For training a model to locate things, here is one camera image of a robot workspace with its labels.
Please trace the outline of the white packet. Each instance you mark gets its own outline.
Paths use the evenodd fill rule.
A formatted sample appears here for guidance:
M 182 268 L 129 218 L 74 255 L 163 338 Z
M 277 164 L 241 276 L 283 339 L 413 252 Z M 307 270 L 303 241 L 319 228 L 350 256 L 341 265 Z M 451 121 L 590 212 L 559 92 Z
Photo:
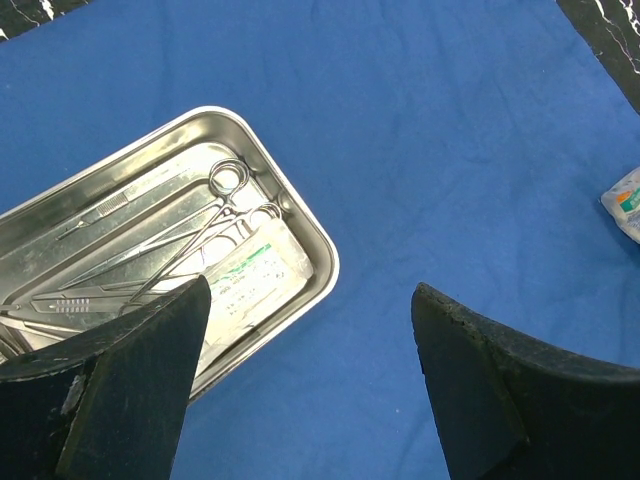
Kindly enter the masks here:
M 211 290 L 206 344 L 231 344 L 297 295 L 313 273 L 311 260 L 285 222 L 263 223 L 204 272 Z

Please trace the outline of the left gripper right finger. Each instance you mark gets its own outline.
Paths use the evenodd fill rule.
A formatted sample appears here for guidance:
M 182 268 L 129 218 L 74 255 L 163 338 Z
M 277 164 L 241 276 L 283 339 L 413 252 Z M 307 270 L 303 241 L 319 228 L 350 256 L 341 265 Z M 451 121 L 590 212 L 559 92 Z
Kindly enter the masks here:
M 635 479 L 639 372 L 491 320 L 428 284 L 411 321 L 453 479 Z

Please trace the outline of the blue surgical drape cloth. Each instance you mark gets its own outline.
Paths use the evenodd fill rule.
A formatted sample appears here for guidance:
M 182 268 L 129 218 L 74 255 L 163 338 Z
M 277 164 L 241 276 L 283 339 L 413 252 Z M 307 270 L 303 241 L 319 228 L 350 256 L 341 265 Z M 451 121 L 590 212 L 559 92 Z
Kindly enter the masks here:
M 639 363 L 639 248 L 600 195 L 639 118 L 553 1 L 96 1 L 1 46 L 1 206 L 180 114 L 240 114 L 339 251 L 333 292 L 188 411 L 176 479 L 444 479 L 428 283 Z

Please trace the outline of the metal instrument tray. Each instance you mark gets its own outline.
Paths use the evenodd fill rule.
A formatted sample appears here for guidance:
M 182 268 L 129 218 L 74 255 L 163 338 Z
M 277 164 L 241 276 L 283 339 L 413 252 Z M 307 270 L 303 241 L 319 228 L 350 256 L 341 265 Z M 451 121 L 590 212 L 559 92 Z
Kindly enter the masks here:
M 101 200 L 134 181 L 180 174 L 101 221 L 56 241 Z M 74 287 L 57 288 L 210 202 L 175 230 L 196 233 Z M 322 300 L 339 273 L 336 247 L 237 114 L 199 107 L 1 217 L 1 357 L 66 340 L 204 276 L 263 223 L 281 219 L 314 268 L 303 289 L 229 345 L 204 341 L 191 394 L 198 397 Z

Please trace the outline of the beige gauze ball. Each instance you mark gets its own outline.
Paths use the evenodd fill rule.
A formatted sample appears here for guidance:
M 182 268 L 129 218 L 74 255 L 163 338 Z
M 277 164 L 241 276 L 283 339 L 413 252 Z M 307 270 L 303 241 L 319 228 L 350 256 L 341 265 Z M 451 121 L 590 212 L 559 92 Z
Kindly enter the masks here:
M 618 228 L 635 243 L 640 242 L 639 171 L 639 167 L 633 169 L 600 197 L 600 203 L 613 218 Z

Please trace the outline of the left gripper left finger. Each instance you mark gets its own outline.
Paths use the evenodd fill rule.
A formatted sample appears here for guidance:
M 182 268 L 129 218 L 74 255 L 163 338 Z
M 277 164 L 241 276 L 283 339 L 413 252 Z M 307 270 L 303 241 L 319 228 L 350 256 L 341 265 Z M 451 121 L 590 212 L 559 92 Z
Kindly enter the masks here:
M 169 478 L 210 305 L 198 277 L 3 363 L 2 478 Z

